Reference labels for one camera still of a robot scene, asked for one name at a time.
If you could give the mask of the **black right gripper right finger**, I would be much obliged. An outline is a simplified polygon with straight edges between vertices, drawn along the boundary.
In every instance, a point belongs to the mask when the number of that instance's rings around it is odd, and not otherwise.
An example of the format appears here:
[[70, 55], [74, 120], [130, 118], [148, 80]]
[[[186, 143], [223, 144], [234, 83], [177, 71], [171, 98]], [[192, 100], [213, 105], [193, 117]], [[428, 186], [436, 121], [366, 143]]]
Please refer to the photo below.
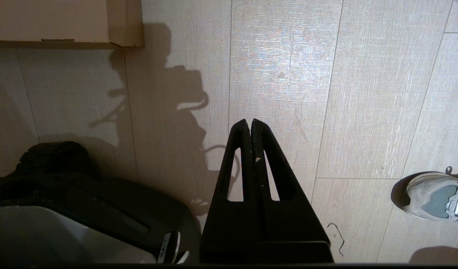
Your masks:
[[270, 241], [330, 243], [271, 128], [251, 126], [254, 179]]

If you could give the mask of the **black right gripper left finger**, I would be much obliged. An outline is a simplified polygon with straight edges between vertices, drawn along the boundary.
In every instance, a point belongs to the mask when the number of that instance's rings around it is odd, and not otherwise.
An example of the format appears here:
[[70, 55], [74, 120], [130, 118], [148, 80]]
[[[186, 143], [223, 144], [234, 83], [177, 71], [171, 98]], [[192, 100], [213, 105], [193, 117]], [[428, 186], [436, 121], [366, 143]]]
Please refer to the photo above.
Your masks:
[[[241, 151], [243, 201], [230, 201], [228, 193], [237, 149]], [[230, 130], [200, 239], [200, 262], [250, 263], [252, 248], [260, 236], [258, 226], [250, 131], [246, 119], [242, 119]]]

